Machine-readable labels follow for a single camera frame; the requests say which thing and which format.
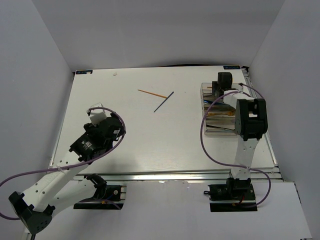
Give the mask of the gold fork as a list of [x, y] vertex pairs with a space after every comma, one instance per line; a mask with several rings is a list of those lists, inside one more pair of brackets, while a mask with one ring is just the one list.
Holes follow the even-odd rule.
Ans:
[[208, 117], [213, 116], [234, 116], [236, 114], [235, 111], [228, 111], [228, 112], [209, 112], [207, 114]]

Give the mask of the dark blue chopstick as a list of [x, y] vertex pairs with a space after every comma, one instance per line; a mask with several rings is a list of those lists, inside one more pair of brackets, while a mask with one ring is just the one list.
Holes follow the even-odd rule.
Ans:
[[175, 92], [172, 91], [162, 102], [161, 104], [153, 111], [155, 113]]

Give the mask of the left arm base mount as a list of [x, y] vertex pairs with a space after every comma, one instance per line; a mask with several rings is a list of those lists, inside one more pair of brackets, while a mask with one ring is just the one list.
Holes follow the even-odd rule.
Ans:
[[93, 183], [95, 192], [73, 205], [74, 210], [121, 210], [124, 206], [127, 186], [119, 183], [109, 184], [101, 176], [91, 174], [84, 177]]

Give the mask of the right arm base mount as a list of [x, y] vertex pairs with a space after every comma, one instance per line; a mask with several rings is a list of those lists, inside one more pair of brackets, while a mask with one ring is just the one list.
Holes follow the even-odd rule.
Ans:
[[211, 213], [257, 212], [256, 195], [251, 184], [248, 189], [229, 192], [226, 184], [210, 184], [203, 192], [209, 198]]

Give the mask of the blue iridescent knife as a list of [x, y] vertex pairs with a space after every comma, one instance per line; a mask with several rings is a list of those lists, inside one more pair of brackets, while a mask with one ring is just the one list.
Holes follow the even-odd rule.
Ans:
[[211, 100], [203, 100], [203, 102], [205, 103], [205, 104], [212, 104], [214, 101], [211, 101]]

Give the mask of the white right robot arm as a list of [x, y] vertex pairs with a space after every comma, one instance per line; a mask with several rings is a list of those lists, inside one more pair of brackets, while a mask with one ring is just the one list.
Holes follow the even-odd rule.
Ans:
[[242, 200], [250, 191], [251, 171], [255, 149], [268, 130], [266, 101], [242, 93], [233, 86], [230, 72], [219, 72], [212, 82], [212, 95], [235, 109], [234, 132], [237, 135], [237, 150], [234, 164], [226, 184], [218, 187], [216, 195], [226, 200]]

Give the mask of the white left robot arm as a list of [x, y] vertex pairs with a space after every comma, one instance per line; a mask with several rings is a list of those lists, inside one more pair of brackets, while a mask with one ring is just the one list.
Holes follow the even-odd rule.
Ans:
[[69, 147], [65, 156], [34, 185], [23, 192], [13, 192], [8, 200], [18, 218], [32, 236], [43, 231], [64, 209], [82, 200], [102, 200], [112, 191], [98, 174], [85, 177], [69, 191], [62, 189], [94, 160], [110, 153], [114, 142], [123, 138], [125, 124], [115, 112], [109, 116], [102, 110], [88, 112], [90, 122], [84, 133]]

